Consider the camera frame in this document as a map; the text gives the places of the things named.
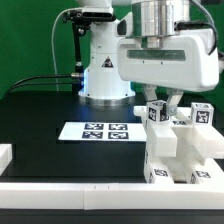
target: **white cube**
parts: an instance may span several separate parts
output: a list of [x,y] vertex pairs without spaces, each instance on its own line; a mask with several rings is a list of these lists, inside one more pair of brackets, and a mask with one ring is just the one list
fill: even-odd
[[166,114],[166,102],[156,100],[147,103],[147,117],[150,121],[161,123],[169,121],[169,116]]
[[214,108],[209,103],[191,103],[193,124],[212,125]]

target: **green wall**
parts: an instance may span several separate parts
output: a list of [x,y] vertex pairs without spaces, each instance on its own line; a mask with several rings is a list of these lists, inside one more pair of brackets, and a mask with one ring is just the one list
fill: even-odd
[[[33,75],[53,75],[51,54],[51,30],[57,15],[64,9],[77,7],[74,0],[7,0],[0,3],[0,97],[10,85]],[[224,4],[207,6],[212,13],[219,31],[219,47],[224,51]],[[118,18],[122,18],[130,7],[115,8]],[[194,19],[202,18],[200,13],[192,10]],[[89,63],[89,35],[82,38],[82,57],[84,66]],[[74,71],[74,50],[71,24],[59,22],[55,34],[58,73]],[[223,75],[218,87],[207,98],[224,111],[222,102]],[[133,84],[140,91],[140,85]],[[55,91],[56,87],[33,87],[36,90]]]

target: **black table surface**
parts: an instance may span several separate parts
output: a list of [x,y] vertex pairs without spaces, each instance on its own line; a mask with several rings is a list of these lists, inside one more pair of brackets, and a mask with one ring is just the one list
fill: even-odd
[[[186,95],[181,104],[203,102]],[[0,182],[144,183],[145,144],[58,141],[66,121],[140,123],[135,104],[98,107],[67,92],[16,92],[0,101],[0,143],[13,144],[13,160]],[[224,131],[216,110],[214,126]],[[218,161],[224,168],[224,162]],[[224,211],[208,210],[0,210],[2,223],[223,223]]]

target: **cable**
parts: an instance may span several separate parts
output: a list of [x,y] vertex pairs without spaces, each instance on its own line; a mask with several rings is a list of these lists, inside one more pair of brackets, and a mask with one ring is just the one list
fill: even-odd
[[211,28],[214,33],[214,36],[215,36],[214,44],[213,44],[210,52],[208,53],[208,55],[211,55],[217,47],[217,40],[218,40],[217,30],[212,24],[205,22],[205,21],[201,21],[201,20],[187,21],[187,22],[183,21],[183,22],[176,23],[175,30],[200,29],[200,28],[203,28],[204,26],[208,26],[209,28]]
[[53,57],[53,64],[54,64],[54,73],[55,73],[55,76],[58,75],[57,61],[56,61],[56,57],[55,57],[55,48],[54,48],[54,36],[55,36],[55,30],[56,30],[56,27],[57,27],[57,23],[58,23],[58,20],[60,19],[60,17],[64,13],[69,12],[71,10],[77,10],[77,9],[81,9],[81,8],[71,8],[71,9],[66,9],[66,10],[60,12],[58,14],[57,18],[54,21],[54,25],[53,25],[52,33],[51,33],[51,49],[52,49],[52,57]]
[[[215,42],[216,42],[216,47],[217,47],[219,36],[218,36],[218,31],[217,31],[217,29],[216,29],[216,27],[215,27],[215,22],[214,22],[214,20],[213,20],[213,18],[212,18],[212,16],[211,16],[211,14],[209,13],[209,11],[208,11],[205,7],[203,7],[203,6],[202,6],[199,2],[197,2],[196,0],[190,0],[190,2],[191,2],[194,6],[196,6],[199,10],[201,10],[201,12],[202,12],[202,13],[204,14],[204,16],[207,18],[209,24],[211,25],[210,28],[214,31],[215,38],[216,38]],[[222,60],[224,53],[218,51],[218,55],[219,55],[219,59]]]
[[215,26],[215,22],[211,16],[211,14],[209,13],[209,11],[203,7],[199,2],[197,2],[196,0],[190,0],[190,2],[196,6],[199,10],[201,10],[201,12],[204,14],[204,16],[207,18],[208,22],[210,24],[212,24],[213,26]]
[[210,27],[213,30],[213,33],[215,35],[215,40],[214,40],[213,47],[210,50],[210,52],[208,53],[208,55],[211,55],[215,51],[215,49],[217,48],[217,44],[218,44],[218,32],[217,32],[217,29],[215,28],[215,26],[213,26],[212,24],[205,23],[205,25],[208,26],[208,27]]
[[38,86],[38,85],[74,85],[77,84],[76,82],[49,82],[49,83],[25,83],[25,84],[19,84],[16,86],[12,86],[10,87],[3,98],[5,98],[6,96],[8,96],[14,89],[20,88],[20,87],[24,87],[24,86]]
[[55,76],[41,76],[41,75],[31,76],[31,77],[28,77],[28,78],[25,78],[25,79],[22,79],[22,80],[16,82],[11,87],[17,86],[17,85],[20,85],[24,82],[28,82],[28,81],[35,80],[35,79],[60,79],[60,78],[71,78],[71,75],[57,75],[57,77],[55,77]]

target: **black cable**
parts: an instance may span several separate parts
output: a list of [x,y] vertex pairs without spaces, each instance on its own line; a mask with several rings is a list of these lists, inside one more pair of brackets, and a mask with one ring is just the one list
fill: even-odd
[[[213,26],[213,31],[215,30],[215,34],[216,34],[216,46],[218,46],[218,32],[217,32],[217,29],[216,29],[216,27],[215,27],[215,23],[214,23],[214,20],[213,20],[213,18],[212,18],[212,16],[210,15],[210,13],[209,13],[209,11],[205,8],[205,7],[203,7],[199,2],[197,2],[196,0],[190,0],[190,2],[191,2],[191,4],[193,4],[194,6],[196,6],[203,14],[204,14],[204,16],[207,18],[207,20],[208,20],[208,23],[210,24],[210,25],[212,25]],[[218,51],[218,57],[219,57],[219,59],[220,60],[224,60],[224,52],[221,52],[221,51]]]
[[28,77],[28,78],[25,78],[25,79],[22,79],[22,80],[16,82],[11,87],[17,86],[17,85],[20,85],[20,84],[22,84],[24,82],[28,82],[28,81],[35,80],[35,79],[58,79],[58,78],[59,79],[60,78],[71,78],[71,75],[55,75],[55,76],[42,76],[42,75],[38,75],[38,76],[31,76],[31,77]]
[[49,82],[49,83],[25,83],[25,84],[19,84],[16,86],[12,86],[10,87],[3,98],[5,98],[7,95],[9,95],[13,90],[20,88],[20,87],[24,87],[24,86],[38,86],[38,85],[74,85],[74,84],[78,84],[78,82]]
[[208,26],[209,28],[211,28],[215,35],[215,41],[214,41],[213,47],[212,47],[211,51],[208,53],[208,55],[211,55],[215,51],[215,49],[217,48],[217,45],[218,45],[218,32],[217,32],[217,29],[215,28],[215,26],[210,23],[205,23],[205,26]]
[[217,42],[218,42],[218,32],[214,25],[212,25],[208,22],[205,22],[205,21],[201,21],[201,20],[187,21],[187,22],[183,21],[183,22],[176,23],[175,30],[200,29],[200,28],[203,28],[204,26],[208,26],[209,28],[211,28],[214,33],[214,36],[215,36],[215,38],[214,38],[215,40],[214,40],[212,49],[208,53],[208,55],[211,55],[215,51],[215,49],[217,47]]

